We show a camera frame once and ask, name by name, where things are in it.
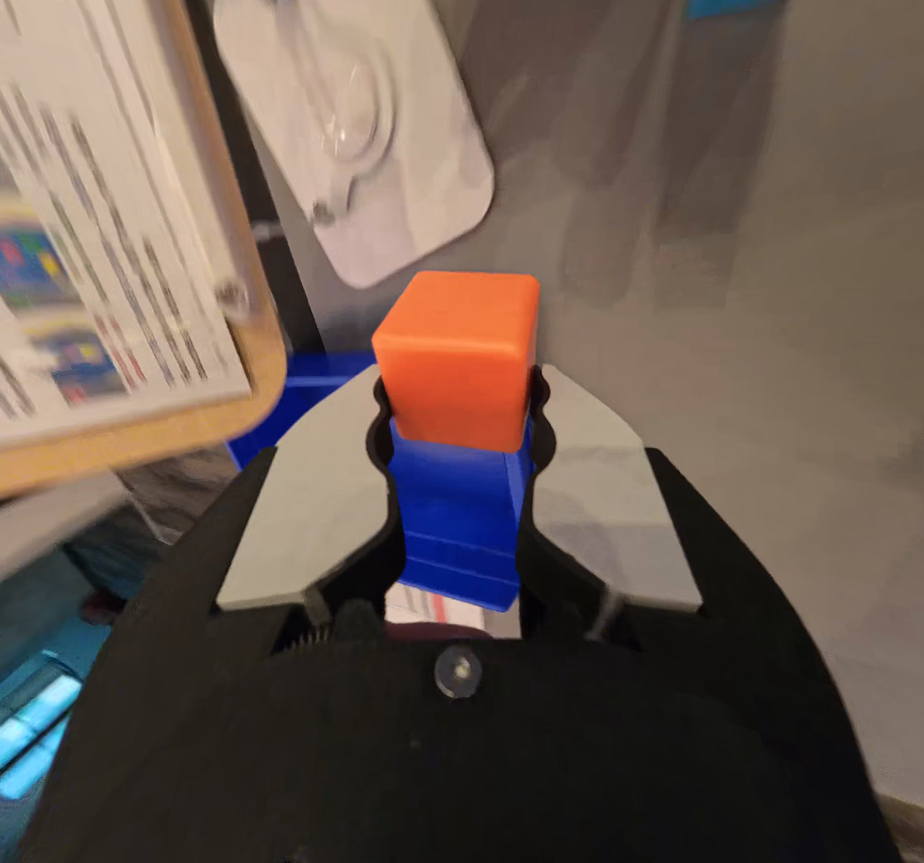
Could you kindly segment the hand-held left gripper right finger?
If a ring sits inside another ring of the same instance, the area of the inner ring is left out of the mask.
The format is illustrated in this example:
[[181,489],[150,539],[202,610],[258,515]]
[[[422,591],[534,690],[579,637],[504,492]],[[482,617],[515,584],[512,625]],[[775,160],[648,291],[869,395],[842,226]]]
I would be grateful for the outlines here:
[[545,363],[530,385],[515,567],[524,638],[571,624],[601,638],[626,607],[696,615],[703,597],[639,435]]

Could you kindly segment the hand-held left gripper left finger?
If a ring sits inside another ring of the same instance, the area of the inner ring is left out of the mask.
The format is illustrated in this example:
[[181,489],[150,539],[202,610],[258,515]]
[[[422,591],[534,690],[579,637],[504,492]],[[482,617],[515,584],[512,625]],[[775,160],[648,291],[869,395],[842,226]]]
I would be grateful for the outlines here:
[[385,612],[405,569],[391,418],[372,364],[277,441],[217,594],[223,612],[299,606],[335,615],[353,601]]

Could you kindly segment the blue plastic bin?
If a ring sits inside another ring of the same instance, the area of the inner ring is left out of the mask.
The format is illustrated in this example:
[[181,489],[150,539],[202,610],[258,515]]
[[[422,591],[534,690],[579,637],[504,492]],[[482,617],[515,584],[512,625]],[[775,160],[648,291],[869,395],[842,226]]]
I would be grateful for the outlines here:
[[[372,352],[295,355],[283,392],[256,427],[226,442],[238,468],[274,445],[306,413],[374,363]],[[526,485],[530,421],[516,453],[403,439],[392,427],[406,536],[401,582],[446,599],[506,613],[520,590],[514,554]]]

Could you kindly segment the orange cube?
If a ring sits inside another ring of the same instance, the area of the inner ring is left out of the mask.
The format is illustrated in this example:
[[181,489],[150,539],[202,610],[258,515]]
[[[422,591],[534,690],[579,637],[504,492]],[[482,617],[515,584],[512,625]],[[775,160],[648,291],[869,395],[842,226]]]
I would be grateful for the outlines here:
[[539,291],[527,274],[414,275],[372,336],[403,439],[498,453],[521,447]]

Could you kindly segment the grey desk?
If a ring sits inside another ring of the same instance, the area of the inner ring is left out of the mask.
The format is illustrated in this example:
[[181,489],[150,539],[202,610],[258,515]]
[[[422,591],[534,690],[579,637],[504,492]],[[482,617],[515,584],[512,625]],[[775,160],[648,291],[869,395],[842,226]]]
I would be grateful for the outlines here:
[[433,0],[495,169],[484,221],[367,290],[245,118],[327,350],[423,269],[540,282],[539,356],[763,561],[878,790],[922,805],[923,0]]

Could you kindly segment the instruction board on stand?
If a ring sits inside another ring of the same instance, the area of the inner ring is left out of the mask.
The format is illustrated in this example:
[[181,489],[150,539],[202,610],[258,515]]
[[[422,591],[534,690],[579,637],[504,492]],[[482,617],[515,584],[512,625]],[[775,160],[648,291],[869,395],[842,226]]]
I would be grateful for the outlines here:
[[230,104],[352,288],[468,233],[491,205],[491,159],[431,0],[214,0],[202,40],[194,2],[151,0],[225,230],[222,252],[208,251],[251,394],[2,446],[3,497],[231,437],[281,391],[281,302],[257,248],[273,222],[248,220],[246,168],[232,163],[207,41],[230,76]]

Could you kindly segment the printed instruction sheet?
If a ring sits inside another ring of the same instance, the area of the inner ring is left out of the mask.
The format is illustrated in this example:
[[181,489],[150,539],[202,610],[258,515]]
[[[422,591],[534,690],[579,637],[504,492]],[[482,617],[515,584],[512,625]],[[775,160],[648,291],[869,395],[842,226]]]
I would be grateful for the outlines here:
[[251,394],[151,0],[2,0],[2,446]]

